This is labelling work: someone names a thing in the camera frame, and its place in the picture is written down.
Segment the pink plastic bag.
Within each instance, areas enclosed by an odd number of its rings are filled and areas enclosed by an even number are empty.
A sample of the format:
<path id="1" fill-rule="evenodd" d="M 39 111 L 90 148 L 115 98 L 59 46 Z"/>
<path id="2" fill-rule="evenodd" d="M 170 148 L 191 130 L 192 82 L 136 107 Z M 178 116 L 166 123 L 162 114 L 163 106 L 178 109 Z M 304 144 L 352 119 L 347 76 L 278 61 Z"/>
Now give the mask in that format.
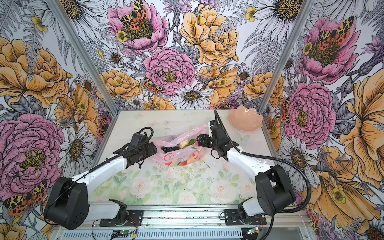
<path id="1" fill-rule="evenodd" d="M 152 143 L 157 147 L 157 153 L 150 157 L 151 160 L 170 167 L 181 167 L 192 164 L 202 159 L 206 154 L 206 149 L 200 147 L 196 142 L 192 146 L 185 149 L 164 153 L 161 147 L 179 146 L 179 143 L 188 139 L 197 139 L 200 134 L 208 133 L 208 125 L 203 124 L 179 136 L 166 136 L 160 139 L 152 140 Z"/>

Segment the pink scalloped bowl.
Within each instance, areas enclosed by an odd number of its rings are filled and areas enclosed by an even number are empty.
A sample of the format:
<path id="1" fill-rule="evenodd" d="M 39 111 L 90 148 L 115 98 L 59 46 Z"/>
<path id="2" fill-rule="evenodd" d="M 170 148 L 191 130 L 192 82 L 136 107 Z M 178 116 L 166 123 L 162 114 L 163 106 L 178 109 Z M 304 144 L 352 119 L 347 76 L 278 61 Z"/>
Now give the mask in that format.
<path id="1" fill-rule="evenodd" d="M 259 115 L 255 108 L 247 109 L 245 106 L 239 106 L 237 109 L 231 109 L 229 113 L 230 123 L 238 130 L 251 132 L 260 129 L 263 125 L 264 117 Z"/>

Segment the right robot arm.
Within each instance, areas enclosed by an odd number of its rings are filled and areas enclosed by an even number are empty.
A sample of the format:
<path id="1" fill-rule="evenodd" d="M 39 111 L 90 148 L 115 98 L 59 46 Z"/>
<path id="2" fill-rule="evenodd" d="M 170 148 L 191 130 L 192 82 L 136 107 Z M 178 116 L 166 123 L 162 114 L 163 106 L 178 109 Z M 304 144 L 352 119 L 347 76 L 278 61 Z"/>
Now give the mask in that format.
<path id="1" fill-rule="evenodd" d="M 209 133 L 197 137 L 200 147 L 217 152 L 219 158 L 236 165 L 254 179 L 256 194 L 238 205 L 238 215 L 243 223 L 252 221 L 255 216 L 274 216 L 296 201 L 293 188 L 283 167 L 271 166 L 244 154 L 239 145 L 231 142 L 224 127 L 217 121 L 209 123 Z"/>

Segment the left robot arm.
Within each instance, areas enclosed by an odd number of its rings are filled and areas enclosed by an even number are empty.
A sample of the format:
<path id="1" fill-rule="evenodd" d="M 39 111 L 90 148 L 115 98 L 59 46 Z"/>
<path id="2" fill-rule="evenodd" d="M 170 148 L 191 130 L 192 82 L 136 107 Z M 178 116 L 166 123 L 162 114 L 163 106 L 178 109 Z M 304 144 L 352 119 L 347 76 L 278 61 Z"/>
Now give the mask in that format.
<path id="1" fill-rule="evenodd" d="M 123 225 L 128 220 L 127 205 L 118 200 L 91 202 L 89 195 L 115 174 L 155 155 L 157 148 L 144 130 L 133 134 L 131 141 L 113 152 L 113 155 L 95 167 L 72 178 L 59 178 L 48 198 L 43 212 L 46 221 L 68 230 L 78 228 L 82 223 L 110 220 Z"/>

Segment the dark fake grapes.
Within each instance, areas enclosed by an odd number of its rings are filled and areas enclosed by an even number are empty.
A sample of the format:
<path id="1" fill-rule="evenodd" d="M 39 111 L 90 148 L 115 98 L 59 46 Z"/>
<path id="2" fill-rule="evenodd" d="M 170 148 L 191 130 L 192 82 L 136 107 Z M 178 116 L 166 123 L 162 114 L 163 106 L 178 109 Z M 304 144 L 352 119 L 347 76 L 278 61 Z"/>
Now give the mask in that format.
<path id="1" fill-rule="evenodd" d="M 173 146 L 173 147 L 161 147 L 161 150 L 166 154 L 169 152 L 180 150 L 181 148 L 179 146 Z"/>

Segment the green fake fruit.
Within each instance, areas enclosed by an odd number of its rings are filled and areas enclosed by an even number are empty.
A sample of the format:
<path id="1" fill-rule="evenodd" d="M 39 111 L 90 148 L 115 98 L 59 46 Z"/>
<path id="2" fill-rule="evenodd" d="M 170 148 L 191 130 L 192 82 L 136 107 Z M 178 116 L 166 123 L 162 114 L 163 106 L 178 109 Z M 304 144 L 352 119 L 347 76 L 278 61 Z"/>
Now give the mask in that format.
<path id="1" fill-rule="evenodd" d="M 196 139 L 191 139 L 191 140 L 189 141 L 189 146 L 194 145 L 196 142 L 197 142 Z"/>

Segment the beige fake fruit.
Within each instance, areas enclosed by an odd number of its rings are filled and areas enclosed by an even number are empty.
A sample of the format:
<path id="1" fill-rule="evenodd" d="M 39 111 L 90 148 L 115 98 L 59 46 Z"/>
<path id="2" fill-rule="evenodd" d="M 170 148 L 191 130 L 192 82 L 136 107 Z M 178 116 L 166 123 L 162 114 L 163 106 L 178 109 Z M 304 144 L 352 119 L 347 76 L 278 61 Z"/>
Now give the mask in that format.
<path id="1" fill-rule="evenodd" d="M 180 149 L 185 149 L 190 145 L 190 141 L 188 139 L 182 141 L 179 143 Z"/>

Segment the green circuit board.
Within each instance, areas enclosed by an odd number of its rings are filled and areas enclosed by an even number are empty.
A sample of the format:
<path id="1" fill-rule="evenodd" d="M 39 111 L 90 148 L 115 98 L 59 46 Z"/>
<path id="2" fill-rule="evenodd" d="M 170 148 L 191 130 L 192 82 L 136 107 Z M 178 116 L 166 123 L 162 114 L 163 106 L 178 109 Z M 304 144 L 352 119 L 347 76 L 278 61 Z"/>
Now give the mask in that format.
<path id="1" fill-rule="evenodd" d="M 131 235 L 132 231 L 123 229 L 123 230 L 113 230 L 111 238 L 127 238 Z"/>

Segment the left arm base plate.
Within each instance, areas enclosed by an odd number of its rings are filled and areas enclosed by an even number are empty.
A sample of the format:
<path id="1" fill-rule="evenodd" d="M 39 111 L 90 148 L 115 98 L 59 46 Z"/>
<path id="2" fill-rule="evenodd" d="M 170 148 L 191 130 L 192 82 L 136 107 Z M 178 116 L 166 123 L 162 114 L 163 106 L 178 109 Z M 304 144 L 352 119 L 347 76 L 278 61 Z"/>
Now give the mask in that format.
<path id="1" fill-rule="evenodd" d="M 142 225 L 143 210 L 127 210 L 118 214 L 114 219 L 100 220 L 100 227 L 140 227 Z"/>

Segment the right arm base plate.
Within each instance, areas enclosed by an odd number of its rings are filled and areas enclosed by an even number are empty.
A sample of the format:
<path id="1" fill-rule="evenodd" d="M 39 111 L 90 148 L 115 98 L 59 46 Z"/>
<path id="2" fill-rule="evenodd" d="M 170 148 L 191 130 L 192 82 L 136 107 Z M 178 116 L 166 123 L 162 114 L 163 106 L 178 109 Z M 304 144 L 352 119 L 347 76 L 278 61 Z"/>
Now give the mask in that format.
<path id="1" fill-rule="evenodd" d="M 267 224 L 266 218 L 261 214 L 250 217 L 244 211 L 239 209 L 225 209 L 221 219 L 225 221 L 226 226 L 264 226 Z"/>

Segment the aluminium front rail frame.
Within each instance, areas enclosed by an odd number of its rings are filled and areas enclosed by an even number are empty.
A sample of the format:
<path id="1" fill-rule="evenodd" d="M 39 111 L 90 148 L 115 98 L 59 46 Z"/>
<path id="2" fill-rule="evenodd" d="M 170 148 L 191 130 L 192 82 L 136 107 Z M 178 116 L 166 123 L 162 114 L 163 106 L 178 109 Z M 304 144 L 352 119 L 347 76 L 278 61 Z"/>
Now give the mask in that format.
<path id="1" fill-rule="evenodd" d="M 100 221 L 82 224 L 75 230 L 118 230 L 133 229 L 137 234 L 139 229 L 227 229 L 237 228 L 243 232 L 240 240 L 259 240 L 268 233 L 269 240 L 314 240 L 315 233 L 304 211 L 293 214 L 277 214 L 273 219 L 266 218 L 266 225 L 226 226 L 221 219 L 225 209 L 237 209 L 235 206 L 130 206 L 129 210 L 143 210 L 143 220 L 140 227 L 100 227 Z M 55 227 L 52 240 L 58 240 L 64 231 L 63 227 Z"/>

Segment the right aluminium corner post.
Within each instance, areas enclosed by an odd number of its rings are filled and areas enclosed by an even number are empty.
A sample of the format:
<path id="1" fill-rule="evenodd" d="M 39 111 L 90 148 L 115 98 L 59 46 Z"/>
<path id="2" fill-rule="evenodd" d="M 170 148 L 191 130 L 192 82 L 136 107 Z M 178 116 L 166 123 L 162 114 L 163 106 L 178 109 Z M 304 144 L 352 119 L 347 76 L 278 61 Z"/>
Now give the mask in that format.
<path id="1" fill-rule="evenodd" d="M 283 48 L 282 53 L 280 54 L 277 65 L 273 71 L 270 84 L 266 88 L 266 92 L 259 105 L 259 108 L 258 108 L 259 113 L 263 113 L 267 106 L 267 103 L 269 103 L 272 93 L 279 82 L 279 78 L 281 76 L 283 68 L 291 54 L 292 49 L 294 48 L 294 45 L 299 37 L 299 34 L 301 33 L 302 29 L 305 27 L 306 21 L 310 15 L 310 12 L 313 8 L 314 3 L 315 1 L 310 0 L 310 1 L 304 1 L 302 4 L 297 20 L 293 26 L 293 29 L 290 35 L 287 38 L 286 44 Z"/>

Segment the aluminium corner post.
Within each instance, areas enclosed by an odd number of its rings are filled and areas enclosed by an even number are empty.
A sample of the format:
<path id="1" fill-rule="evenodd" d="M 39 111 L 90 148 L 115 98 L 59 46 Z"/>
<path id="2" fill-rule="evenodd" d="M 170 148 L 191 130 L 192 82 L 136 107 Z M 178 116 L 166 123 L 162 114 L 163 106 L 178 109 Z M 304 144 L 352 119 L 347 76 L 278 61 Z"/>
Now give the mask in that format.
<path id="1" fill-rule="evenodd" d="M 101 79 L 101 76 L 99 75 L 99 72 L 97 71 L 96 66 L 92 62 L 85 46 L 82 43 L 81 38 L 78 35 L 76 28 L 68 18 L 63 6 L 61 5 L 61 2 L 48 1 L 47 4 L 53 12 L 54 16 L 57 18 L 59 24 L 62 26 L 62 30 L 65 32 L 74 49 L 78 53 L 82 63 L 85 65 L 88 71 L 88 74 L 94 80 L 96 86 L 98 87 L 98 90 L 100 91 L 106 104 L 110 108 L 112 115 L 114 117 L 117 116 L 120 112 L 120 109 L 115 104 L 113 98 L 109 94 L 104 82 Z"/>
<path id="2" fill-rule="evenodd" d="M 259 105 L 259 108 L 258 108 L 259 113 L 263 113 L 267 106 L 267 103 L 269 103 L 272 93 L 279 82 L 279 78 L 281 76 L 283 68 L 291 54 L 292 49 L 294 48 L 294 45 L 299 37 L 299 34 L 301 33 L 302 29 L 305 27 L 306 21 L 310 15 L 310 12 L 313 8 L 314 3 L 315 1 L 310 0 L 310 1 L 304 1 L 302 4 L 297 20 L 293 26 L 293 29 L 290 35 L 287 38 L 286 44 L 283 48 L 282 53 L 280 54 L 277 65 L 273 71 L 270 84 L 266 88 L 266 92 Z"/>

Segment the left aluminium corner post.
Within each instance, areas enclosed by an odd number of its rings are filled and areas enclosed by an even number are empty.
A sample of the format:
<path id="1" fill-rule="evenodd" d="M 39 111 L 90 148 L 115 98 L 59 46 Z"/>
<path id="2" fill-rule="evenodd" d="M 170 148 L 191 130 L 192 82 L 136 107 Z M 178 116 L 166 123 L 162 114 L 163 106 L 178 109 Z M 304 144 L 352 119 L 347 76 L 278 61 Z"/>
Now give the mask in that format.
<path id="1" fill-rule="evenodd" d="M 114 117 L 117 116 L 120 112 L 120 109 L 115 104 L 113 98 L 109 94 L 104 82 L 101 79 L 101 76 L 99 75 L 99 72 L 97 71 L 96 66 L 92 62 L 85 46 L 82 43 L 81 38 L 78 35 L 76 28 L 68 18 L 63 6 L 61 5 L 61 2 L 48 1 L 47 4 L 53 12 L 54 16 L 57 18 L 59 24 L 62 26 L 62 30 L 65 32 L 74 49 L 78 53 L 82 63 L 85 65 L 88 71 L 88 74 L 94 80 L 96 86 L 98 87 L 98 90 L 100 91 L 106 104 L 110 108 L 112 115 Z"/>

